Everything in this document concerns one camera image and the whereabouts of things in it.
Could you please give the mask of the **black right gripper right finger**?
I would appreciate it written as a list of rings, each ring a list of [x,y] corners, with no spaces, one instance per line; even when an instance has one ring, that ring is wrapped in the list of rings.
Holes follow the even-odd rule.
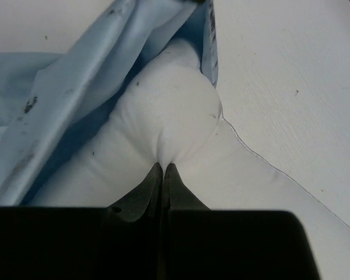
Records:
[[[319,279],[302,224],[288,211],[211,210],[164,176],[167,279]]]

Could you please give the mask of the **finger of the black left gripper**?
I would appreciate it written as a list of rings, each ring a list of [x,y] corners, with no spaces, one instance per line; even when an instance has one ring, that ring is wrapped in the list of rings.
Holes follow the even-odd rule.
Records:
[[[203,4],[204,2],[206,2],[206,0],[183,0],[183,1],[188,1],[195,4]]]

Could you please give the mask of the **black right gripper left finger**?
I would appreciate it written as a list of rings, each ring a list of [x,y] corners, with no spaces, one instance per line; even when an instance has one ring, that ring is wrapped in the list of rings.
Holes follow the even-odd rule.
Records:
[[[0,279],[155,279],[162,175],[108,207],[0,207]]]

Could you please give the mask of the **white pillow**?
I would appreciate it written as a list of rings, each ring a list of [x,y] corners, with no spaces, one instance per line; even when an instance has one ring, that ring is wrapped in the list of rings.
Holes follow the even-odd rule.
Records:
[[[155,163],[174,163],[208,207],[294,213],[321,277],[350,279],[350,228],[242,143],[199,65],[190,43],[170,43],[128,85],[96,136],[29,204],[106,207],[141,183]]]

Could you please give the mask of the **light blue pillowcase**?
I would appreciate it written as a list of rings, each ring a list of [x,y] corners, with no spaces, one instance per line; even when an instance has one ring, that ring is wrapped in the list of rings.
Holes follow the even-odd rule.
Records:
[[[216,84],[214,3],[114,1],[65,54],[0,53],[0,205],[21,202],[65,131],[114,96],[175,35]]]

